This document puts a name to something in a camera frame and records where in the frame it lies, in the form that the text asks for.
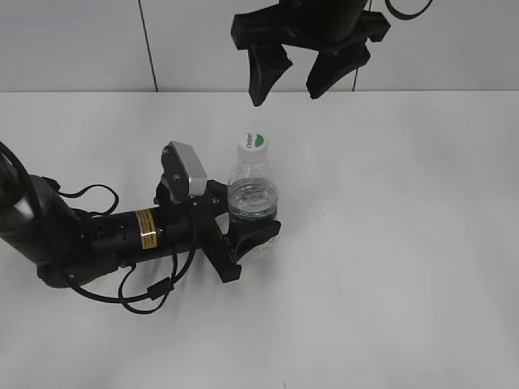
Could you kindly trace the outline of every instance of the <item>black cylindrical motor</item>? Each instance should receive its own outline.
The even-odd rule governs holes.
[[[280,0],[298,28],[328,43],[348,37],[366,3],[367,0]]]
[[[192,231],[185,204],[93,217],[86,224],[94,254],[111,255],[122,265],[187,252],[193,246]]]

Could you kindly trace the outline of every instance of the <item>clear plastic bottle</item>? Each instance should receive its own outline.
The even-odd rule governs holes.
[[[248,133],[238,142],[238,165],[230,174],[228,190],[229,214],[234,223],[277,217],[277,188],[267,150],[267,141],[260,134]],[[264,253],[272,242],[256,247],[250,254]]]

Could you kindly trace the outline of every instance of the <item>robotic arm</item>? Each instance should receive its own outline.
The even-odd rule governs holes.
[[[385,0],[398,19],[420,16],[398,11]],[[391,25],[380,12],[364,11],[367,0],[280,0],[279,4],[235,15],[231,36],[238,50],[247,50],[251,77],[249,94],[254,106],[264,103],[277,80],[292,66],[283,45],[317,51],[307,80],[312,99],[321,97],[345,75],[367,64],[366,43],[381,42]]]
[[[118,196],[107,186],[102,187],[115,196],[107,212],[72,209],[62,197],[79,197],[94,186],[64,194],[56,181],[28,175],[18,158],[0,143],[0,237],[36,264],[38,277],[48,286],[72,288],[85,297],[122,304],[138,314],[162,306],[198,249],[222,282],[239,279],[240,258],[275,237],[281,223],[230,223],[229,232],[222,234],[216,217],[229,211],[227,186],[208,181],[191,146],[171,142],[161,159],[164,173],[154,199],[157,207],[111,215]],[[189,256],[177,271],[177,254],[183,252]],[[81,287],[120,267],[133,271],[137,263],[169,255],[174,262],[171,276],[150,286],[145,294],[124,297],[122,284],[117,297],[98,296]],[[159,297],[161,304],[155,310],[141,311],[129,305]]]

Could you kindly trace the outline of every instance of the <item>white bottle cap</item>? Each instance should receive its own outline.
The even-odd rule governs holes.
[[[267,150],[267,140],[257,132],[244,134],[238,142],[238,156],[248,162],[257,163],[266,159]]]

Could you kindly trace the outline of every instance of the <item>white wall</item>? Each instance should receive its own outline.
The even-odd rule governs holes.
[[[152,90],[137,1],[2,0],[0,91]]]
[[[229,30],[235,13],[275,0],[142,0],[161,91],[244,91],[247,54]],[[426,0],[394,0],[417,11]],[[4,0],[0,91],[152,90],[137,0]],[[388,15],[383,0],[374,10]],[[381,44],[359,90],[519,89],[517,0],[435,0]],[[315,54],[288,48],[294,66],[277,90],[304,90]],[[349,90],[352,77],[337,89]]]

